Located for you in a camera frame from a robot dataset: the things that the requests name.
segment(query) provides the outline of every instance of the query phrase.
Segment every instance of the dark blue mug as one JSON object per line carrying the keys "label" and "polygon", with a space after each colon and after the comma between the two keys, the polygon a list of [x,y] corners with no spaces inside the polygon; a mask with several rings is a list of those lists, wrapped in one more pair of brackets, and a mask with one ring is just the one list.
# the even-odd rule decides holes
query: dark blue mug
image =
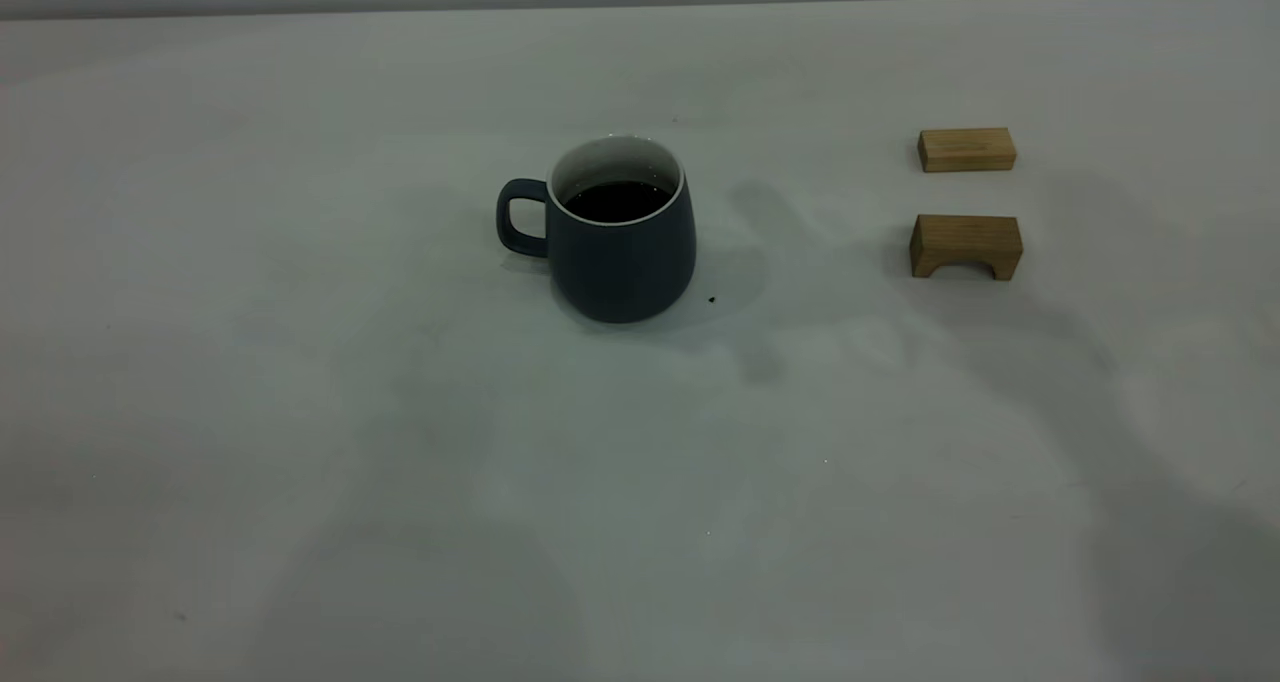
{"label": "dark blue mug", "polygon": [[[636,189],[652,194],[649,202],[637,205]],[[511,200],[545,205],[545,237],[516,230]],[[507,182],[498,194],[498,239],[512,252],[545,257],[564,298],[600,322],[636,322],[671,307],[698,253],[685,168],[664,146],[634,136],[570,150],[545,182]]]}

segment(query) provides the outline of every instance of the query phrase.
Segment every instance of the ceramic mug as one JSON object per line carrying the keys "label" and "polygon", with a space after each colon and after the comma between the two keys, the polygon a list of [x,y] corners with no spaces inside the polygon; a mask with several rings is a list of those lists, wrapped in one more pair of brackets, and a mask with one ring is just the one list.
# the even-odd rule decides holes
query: ceramic mug
{"label": "ceramic mug", "polygon": [[[652,211],[640,209],[639,216],[626,218],[634,203],[630,184],[657,187]],[[590,193],[591,207],[571,212],[584,193]],[[516,230],[511,200],[545,205],[545,237]],[[694,275],[698,243],[685,168],[653,139],[589,141],[553,164],[545,182],[509,180],[502,187],[498,239],[512,252],[545,257],[564,298],[590,319],[653,317],[684,294]]]}

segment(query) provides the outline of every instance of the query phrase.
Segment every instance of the mug handle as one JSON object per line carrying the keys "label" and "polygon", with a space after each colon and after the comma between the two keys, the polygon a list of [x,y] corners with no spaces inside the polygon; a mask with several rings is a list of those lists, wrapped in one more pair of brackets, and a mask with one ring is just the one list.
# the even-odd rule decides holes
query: mug handle
{"label": "mug handle", "polygon": [[534,200],[534,202],[549,203],[550,196],[547,193],[544,180],[509,180],[498,193],[498,239],[511,252],[529,255],[529,257],[547,257],[545,237],[531,237],[517,230],[511,223],[511,200]]}

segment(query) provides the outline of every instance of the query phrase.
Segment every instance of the wooden arch block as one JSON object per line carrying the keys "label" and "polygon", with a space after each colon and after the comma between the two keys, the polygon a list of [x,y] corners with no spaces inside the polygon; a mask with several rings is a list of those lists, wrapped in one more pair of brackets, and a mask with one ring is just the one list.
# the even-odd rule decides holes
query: wooden arch block
{"label": "wooden arch block", "polygon": [[911,232],[911,276],[933,275],[946,264],[978,262],[997,280],[1012,280],[1023,258],[1023,235],[1015,218],[920,214]]}

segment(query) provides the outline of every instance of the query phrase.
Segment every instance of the rectangular wooden block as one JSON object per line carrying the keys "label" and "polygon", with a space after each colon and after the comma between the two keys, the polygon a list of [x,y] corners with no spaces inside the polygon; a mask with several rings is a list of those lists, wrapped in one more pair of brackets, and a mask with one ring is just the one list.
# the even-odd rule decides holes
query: rectangular wooden block
{"label": "rectangular wooden block", "polygon": [[946,264],[978,262],[997,280],[1012,280],[1023,258],[1018,218],[920,214],[911,232],[911,276],[931,276]]}
{"label": "rectangular wooden block", "polygon": [[924,171],[1012,170],[1018,159],[1009,127],[923,131],[916,148]]}

